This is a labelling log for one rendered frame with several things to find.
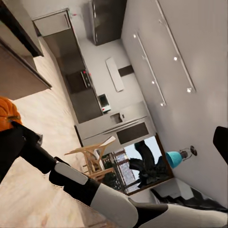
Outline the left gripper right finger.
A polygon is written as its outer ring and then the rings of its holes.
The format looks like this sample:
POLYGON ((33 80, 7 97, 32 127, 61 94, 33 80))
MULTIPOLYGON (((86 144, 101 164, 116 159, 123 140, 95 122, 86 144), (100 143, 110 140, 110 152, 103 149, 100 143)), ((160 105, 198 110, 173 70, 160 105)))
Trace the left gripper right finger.
POLYGON ((216 128, 213 144, 228 164, 228 128, 222 126, 216 128))

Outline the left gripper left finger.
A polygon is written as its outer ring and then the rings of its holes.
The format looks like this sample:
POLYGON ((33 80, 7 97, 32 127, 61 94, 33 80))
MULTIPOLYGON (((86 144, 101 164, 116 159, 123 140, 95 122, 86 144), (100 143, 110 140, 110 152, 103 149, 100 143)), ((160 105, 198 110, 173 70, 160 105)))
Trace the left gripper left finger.
POLYGON ((0 132, 0 183, 26 142, 20 126, 0 132))

